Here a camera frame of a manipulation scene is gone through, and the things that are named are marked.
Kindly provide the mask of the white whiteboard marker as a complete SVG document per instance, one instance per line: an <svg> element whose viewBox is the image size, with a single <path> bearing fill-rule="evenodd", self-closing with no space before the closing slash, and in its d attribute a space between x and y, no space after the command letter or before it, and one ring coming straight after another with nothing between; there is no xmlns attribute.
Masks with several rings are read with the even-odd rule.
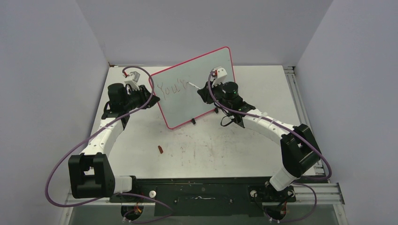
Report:
<svg viewBox="0 0 398 225"><path fill-rule="evenodd" d="M191 83L191 82L187 82L187 84L190 85L190 86L192 86L192 87L194 87L194 88L197 89L197 90L200 90L200 89L201 89L200 87L198 87L197 85L195 85L195 84L193 84L193 83Z"/></svg>

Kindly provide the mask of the pink framed whiteboard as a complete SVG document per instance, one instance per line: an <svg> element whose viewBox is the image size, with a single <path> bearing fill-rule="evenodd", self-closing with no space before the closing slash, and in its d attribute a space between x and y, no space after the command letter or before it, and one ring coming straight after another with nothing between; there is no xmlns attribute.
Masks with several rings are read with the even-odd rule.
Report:
<svg viewBox="0 0 398 225"><path fill-rule="evenodd" d="M197 89L187 82L202 89L209 80L212 69L216 67L227 71L223 83L235 81L229 47L218 48L151 75L151 87L161 99L158 106L169 129L190 123L192 118L197 119L215 109L213 104L204 103Z"/></svg>

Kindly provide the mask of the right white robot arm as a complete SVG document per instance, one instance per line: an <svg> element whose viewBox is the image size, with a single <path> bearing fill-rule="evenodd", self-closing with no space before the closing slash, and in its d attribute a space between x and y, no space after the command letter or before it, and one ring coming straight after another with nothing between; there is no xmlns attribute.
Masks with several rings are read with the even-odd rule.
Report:
<svg viewBox="0 0 398 225"><path fill-rule="evenodd" d="M214 87L206 84L197 93L204 103L220 108L233 123L256 131L281 147L283 166L265 188L268 199L279 200L284 189L321 159L319 146L307 125L294 126L267 116L239 96L235 82Z"/></svg>

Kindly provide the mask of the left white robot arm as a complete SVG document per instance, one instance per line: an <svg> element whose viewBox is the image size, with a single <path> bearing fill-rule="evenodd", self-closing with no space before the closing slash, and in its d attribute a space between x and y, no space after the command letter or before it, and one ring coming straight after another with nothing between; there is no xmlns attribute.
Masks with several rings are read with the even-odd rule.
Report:
<svg viewBox="0 0 398 225"><path fill-rule="evenodd" d="M160 98L152 95L144 85L136 89L130 84L114 83L108 86L109 100L101 116L98 134L86 148L68 160L72 195L76 199L111 197L121 193L128 202L139 198L135 176L114 175L108 160L118 136L125 130L129 112L153 107Z"/></svg>

